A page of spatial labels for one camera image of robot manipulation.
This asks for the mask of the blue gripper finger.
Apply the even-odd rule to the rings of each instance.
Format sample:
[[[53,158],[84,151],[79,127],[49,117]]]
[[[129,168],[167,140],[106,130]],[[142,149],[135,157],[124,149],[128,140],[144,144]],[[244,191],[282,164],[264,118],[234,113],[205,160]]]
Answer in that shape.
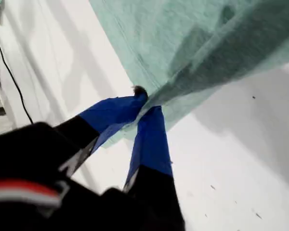
[[[185,230],[161,106],[149,109],[138,122],[124,190],[149,209],[150,230]]]
[[[102,100],[55,127],[79,148],[74,156],[63,158],[60,171],[74,173],[111,136],[136,119],[148,94],[141,86],[133,87],[133,93]]]

